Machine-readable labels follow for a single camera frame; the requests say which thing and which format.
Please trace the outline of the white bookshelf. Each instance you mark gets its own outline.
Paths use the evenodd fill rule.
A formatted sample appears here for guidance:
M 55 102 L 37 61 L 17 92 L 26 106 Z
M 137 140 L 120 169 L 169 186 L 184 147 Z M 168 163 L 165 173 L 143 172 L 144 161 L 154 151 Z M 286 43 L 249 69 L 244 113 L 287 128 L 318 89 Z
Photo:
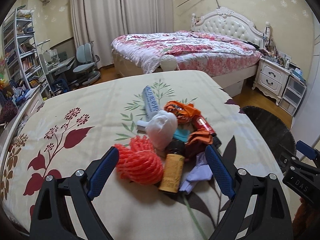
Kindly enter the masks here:
M 33 10 L 17 7 L 4 20 L 2 48 L 9 80 L 15 85 L 39 88 L 43 99 L 50 97 L 50 85 L 43 72 L 35 40 Z

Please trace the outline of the beige curtains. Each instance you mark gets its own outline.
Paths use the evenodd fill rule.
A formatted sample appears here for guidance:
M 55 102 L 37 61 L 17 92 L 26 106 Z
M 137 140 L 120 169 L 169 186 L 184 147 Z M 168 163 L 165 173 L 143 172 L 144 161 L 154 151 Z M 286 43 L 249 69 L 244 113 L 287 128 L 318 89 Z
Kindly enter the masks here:
M 171 33 L 172 0 L 70 0 L 75 46 L 93 42 L 98 68 L 113 64 L 112 41 L 126 34 Z

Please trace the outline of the orange wrapper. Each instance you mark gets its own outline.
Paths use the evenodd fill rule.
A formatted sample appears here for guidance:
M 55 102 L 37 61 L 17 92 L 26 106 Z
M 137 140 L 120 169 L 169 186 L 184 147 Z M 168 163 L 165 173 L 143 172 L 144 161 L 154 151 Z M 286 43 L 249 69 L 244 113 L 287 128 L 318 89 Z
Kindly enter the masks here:
M 212 134 L 207 130 L 200 129 L 191 133 L 185 145 L 185 157 L 187 159 L 195 158 L 199 153 L 204 152 L 206 147 L 212 143 Z
M 197 116 L 201 111 L 196 109 L 192 103 L 185 104 L 178 101 L 169 101 L 164 106 L 164 110 L 176 116 L 178 124 L 187 124 Z

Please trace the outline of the white box under bed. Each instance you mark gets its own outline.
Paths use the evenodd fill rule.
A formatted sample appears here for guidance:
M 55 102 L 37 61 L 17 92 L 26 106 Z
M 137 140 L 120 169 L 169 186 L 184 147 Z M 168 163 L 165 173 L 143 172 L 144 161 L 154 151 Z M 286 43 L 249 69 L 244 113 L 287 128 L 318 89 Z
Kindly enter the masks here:
M 223 90 L 231 97 L 235 97 L 237 95 L 239 95 L 242 91 L 242 87 L 244 85 L 244 80 L 241 80 L 237 83 L 234 83 L 226 88 L 224 88 Z

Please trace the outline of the white tufted headboard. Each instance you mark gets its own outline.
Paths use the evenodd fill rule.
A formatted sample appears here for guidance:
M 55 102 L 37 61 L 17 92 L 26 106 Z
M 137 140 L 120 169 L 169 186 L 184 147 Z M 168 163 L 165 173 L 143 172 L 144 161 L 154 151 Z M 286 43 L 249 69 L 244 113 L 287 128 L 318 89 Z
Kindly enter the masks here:
M 227 7 L 219 7 L 204 16 L 192 14 L 191 30 L 251 42 L 260 48 L 268 46 L 271 38 L 269 22 L 265 23 L 264 31 L 259 31 L 251 20 Z

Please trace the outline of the bed with floral quilt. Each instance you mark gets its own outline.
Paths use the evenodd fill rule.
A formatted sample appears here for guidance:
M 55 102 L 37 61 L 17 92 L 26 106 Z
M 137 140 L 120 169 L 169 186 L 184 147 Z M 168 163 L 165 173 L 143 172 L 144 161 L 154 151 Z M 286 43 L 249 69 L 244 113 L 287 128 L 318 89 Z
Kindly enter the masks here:
M 198 70 L 222 88 L 255 75 L 261 58 L 247 42 L 195 31 L 123 35 L 111 47 L 114 66 L 123 77 Z

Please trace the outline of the milk powder sachet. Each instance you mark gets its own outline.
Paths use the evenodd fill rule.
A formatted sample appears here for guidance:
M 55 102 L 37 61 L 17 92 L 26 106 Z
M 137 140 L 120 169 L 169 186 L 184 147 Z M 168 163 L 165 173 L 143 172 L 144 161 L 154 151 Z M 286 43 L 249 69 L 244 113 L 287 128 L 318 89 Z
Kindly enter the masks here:
M 150 121 L 160 110 L 160 106 L 150 86 L 146 86 L 142 92 L 146 120 Z

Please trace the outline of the lavender paper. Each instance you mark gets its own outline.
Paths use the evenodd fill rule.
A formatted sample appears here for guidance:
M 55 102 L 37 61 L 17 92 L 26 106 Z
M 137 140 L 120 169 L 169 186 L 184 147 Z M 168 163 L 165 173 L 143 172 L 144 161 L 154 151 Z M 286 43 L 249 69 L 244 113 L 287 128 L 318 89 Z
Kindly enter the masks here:
M 196 156 L 196 165 L 180 184 L 179 191 L 190 194 L 198 182 L 209 181 L 212 177 L 213 173 L 207 163 L 205 153 L 201 152 Z

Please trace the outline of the floral pattern tablecloth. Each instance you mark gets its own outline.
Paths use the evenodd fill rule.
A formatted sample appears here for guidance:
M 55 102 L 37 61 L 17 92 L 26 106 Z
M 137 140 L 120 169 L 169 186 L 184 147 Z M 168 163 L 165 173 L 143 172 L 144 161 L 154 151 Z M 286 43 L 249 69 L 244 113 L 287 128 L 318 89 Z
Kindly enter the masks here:
M 119 163 L 93 200 L 114 239 L 209 238 L 228 197 L 214 180 L 198 182 L 185 197 L 159 191 L 166 154 L 137 129 L 146 118 L 145 87 L 161 107 L 177 101 L 198 109 L 220 139 L 220 153 L 236 167 L 283 178 L 267 143 L 232 98 L 206 73 L 180 70 L 121 78 L 46 100 L 4 156 L 3 209 L 29 229 L 47 176 L 71 176 L 114 146 Z

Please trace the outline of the white plastic bag ball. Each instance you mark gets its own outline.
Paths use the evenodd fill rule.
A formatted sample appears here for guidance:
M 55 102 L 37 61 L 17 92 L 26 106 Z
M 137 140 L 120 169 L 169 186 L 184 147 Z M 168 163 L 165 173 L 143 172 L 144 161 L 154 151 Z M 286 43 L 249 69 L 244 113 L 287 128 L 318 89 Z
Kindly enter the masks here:
M 173 135 L 178 128 L 176 115 L 160 110 L 148 122 L 145 130 L 154 148 L 164 150 L 173 139 Z

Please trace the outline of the red foam fruit net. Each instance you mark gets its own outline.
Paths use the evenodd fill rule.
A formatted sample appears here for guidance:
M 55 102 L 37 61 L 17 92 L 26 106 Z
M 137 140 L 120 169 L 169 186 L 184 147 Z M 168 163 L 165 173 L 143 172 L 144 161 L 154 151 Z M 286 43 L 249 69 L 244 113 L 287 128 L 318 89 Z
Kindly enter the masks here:
M 121 179 L 140 185 L 154 185 L 163 178 L 163 164 L 147 136 L 130 139 L 129 145 L 115 144 L 119 151 L 116 169 Z

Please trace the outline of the white bedside nightstand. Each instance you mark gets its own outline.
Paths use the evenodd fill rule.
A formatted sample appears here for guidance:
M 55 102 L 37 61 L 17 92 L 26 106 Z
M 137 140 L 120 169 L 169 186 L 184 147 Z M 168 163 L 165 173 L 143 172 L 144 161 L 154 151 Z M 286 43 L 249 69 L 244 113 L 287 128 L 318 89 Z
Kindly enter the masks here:
M 252 90 L 259 89 L 264 96 L 274 99 L 279 106 L 289 75 L 288 69 L 261 57 Z

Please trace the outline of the light blue desk chair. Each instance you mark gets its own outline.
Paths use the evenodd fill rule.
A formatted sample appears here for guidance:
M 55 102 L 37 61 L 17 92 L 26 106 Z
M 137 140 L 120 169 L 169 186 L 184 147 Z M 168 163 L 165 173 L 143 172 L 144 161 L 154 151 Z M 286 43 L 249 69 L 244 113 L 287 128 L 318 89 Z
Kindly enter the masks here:
M 101 77 L 97 67 L 100 57 L 93 54 L 93 43 L 90 41 L 79 46 L 76 50 L 78 66 L 73 69 L 73 73 L 77 77 L 76 87 L 92 85 Z

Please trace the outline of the red cylindrical bottle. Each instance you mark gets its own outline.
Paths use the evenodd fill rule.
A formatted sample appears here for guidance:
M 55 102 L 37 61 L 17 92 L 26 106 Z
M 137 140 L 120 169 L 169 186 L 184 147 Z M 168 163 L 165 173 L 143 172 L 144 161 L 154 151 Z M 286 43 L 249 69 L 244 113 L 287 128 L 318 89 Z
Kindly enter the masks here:
M 209 134 L 213 138 L 213 145 L 216 148 L 219 148 L 221 146 L 222 143 L 221 143 L 220 139 L 217 137 L 216 132 L 214 131 L 214 129 L 210 126 L 208 121 L 202 115 L 194 116 L 192 118 L 192 124 L 198 130 L 202 129 L 202 130 L 209 132 Z

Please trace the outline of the black trash bin with liner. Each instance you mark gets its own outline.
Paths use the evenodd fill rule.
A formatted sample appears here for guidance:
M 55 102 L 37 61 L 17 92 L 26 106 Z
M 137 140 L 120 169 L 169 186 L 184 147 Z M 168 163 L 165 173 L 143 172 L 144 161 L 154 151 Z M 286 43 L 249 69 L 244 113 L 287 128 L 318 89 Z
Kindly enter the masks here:
M 296 157 L 296 142 L 289 128 L 274 114 L 256 107 L 245 106 L 241 108 L 256 129 L 259 131 L 270 148 L 277 164 L 283 173 L 288 167 L 288 160 Z

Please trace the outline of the study desk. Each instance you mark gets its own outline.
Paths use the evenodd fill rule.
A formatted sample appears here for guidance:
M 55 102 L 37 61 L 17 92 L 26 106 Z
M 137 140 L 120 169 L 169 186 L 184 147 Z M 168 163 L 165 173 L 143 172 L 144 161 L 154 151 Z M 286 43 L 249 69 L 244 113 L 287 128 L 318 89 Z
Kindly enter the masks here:
M 57 64 L 44 64 L 43 71 L 51 90 L 53 90 L 53 83 L 57 78 L 61 77 L 62 79 L 67 81 L 65 72 L 70 70 L 73 67 L 74 63 L 75 57 L 73 56 Z

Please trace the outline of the plastic drawer storage unit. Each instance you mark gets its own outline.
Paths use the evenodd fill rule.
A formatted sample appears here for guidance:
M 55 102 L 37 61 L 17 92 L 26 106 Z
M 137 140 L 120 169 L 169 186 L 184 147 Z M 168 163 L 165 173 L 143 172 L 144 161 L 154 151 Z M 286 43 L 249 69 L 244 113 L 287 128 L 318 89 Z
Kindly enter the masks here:
M 290 75 L 283 91 L 279 107 L 294 117 L 304 98 L 306 89 L 307 87 L 305 83 L 296 78 L 294 75 Z

